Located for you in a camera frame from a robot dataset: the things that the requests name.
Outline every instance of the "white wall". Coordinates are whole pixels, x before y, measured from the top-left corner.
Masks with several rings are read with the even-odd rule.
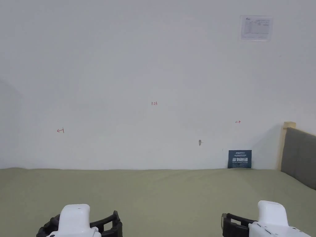
[[[284,121],[316,132],[315,8],[2,0],[0,167],[275,168]],[[272,41],[239,41],[240,15],[274,17]]]

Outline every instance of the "bed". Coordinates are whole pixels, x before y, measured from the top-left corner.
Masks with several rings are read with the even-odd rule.
[[[87,203],[90,221],[117,210],[124,236],[221,237],[223,212],[257,219],[258,201],[271,200],[285,206],[290,225],[316,236],[316,164],[308,152],[316,137],[293,127],[284,123],[276,170],[2,169],[1,235],[35,236],[65,205]]]

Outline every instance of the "red handwritten mark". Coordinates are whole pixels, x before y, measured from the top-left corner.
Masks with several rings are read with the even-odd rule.
[[[64,133],[64,128],[63,128],[63,129],[61,129],[61,130],[57,129],[57,132],[60,132],[60,131],[63,131],[63,133]]]

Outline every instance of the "blue poster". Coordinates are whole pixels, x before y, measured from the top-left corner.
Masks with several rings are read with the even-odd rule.
[[[228,169],[251,168],[251,150],[228,151]]]

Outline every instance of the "wooden frame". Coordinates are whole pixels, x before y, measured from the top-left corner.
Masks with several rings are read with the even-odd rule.
[[[284,148],[285,136],[286,136],[286,132],[288,128],[296,128],[296,123],[284,122],[283,127],[281,129],[279,155],[278,155],[277,163],[276,163],[276,169],[279,171],[281,171],[283,148]]]

